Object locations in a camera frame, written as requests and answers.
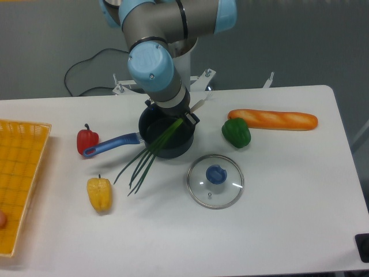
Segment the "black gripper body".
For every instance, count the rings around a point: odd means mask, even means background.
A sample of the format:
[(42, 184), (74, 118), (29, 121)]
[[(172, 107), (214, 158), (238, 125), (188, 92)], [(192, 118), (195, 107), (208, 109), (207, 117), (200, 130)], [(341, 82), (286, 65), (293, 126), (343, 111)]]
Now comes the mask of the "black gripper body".
[(151, 117), (181, 117), (190, 112), (190, 94), (187, 89), (164, 89), (148, 92), (148, 96), (156, 103), (156, 110), (145, 109)]

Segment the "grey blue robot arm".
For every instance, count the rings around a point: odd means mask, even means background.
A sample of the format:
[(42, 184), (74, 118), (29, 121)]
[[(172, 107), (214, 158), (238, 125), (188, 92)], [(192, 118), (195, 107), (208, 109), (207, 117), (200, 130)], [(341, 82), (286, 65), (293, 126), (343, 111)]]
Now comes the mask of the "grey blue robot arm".
[(235, 1), (100, 1), (106, 20), (119, 26), (137, 85), (169, 116), (189, 113), (190, 94), (169, 45), (234, 27)]

